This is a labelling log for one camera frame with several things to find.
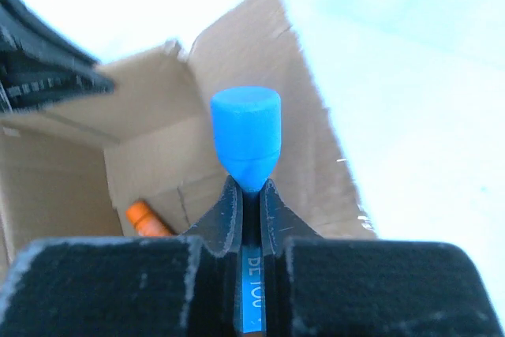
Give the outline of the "orange cylindrical tube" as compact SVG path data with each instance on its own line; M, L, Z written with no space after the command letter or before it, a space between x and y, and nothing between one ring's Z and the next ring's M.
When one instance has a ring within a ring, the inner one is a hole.
M154 213L144 200L132 203L125 211L133 229L143 237L173 237L174 233Z

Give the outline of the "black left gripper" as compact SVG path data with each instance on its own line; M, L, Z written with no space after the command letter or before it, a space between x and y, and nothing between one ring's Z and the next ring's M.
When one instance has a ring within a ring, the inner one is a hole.
M1 113L23 114L90 95L114 82L98 61L42 22L22 0L1 0Z

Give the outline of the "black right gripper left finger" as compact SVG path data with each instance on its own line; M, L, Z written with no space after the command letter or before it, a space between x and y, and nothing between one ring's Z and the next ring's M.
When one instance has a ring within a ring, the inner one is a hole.
M172 238L31 242L1 289L4 336L239 336L242 193Z

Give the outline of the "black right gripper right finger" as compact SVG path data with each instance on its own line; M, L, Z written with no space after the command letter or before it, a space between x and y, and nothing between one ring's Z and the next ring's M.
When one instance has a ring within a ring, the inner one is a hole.
M268 336L501 336L469 256L445 242L330 239L260 192Z

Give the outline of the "blue cylindrical tube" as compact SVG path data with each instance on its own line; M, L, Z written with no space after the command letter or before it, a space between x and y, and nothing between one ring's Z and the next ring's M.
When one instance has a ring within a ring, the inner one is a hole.
M280 157L281 98L270 88L244 86L217 92L210 106L218 159L242 192L241 331L252 336L262 332L264 307L260 191Z

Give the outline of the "brown cardboard express box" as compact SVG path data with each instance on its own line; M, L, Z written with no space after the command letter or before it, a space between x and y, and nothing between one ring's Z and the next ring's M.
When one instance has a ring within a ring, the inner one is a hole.
M1 120L3 271L37 238L133 235L125 211L139 199L188 229L226 178L210 98L240 85L281 96L272 177L287 206L326 238L375 237L282 0L244 0L189 52L170 40L99 71L114 93Z

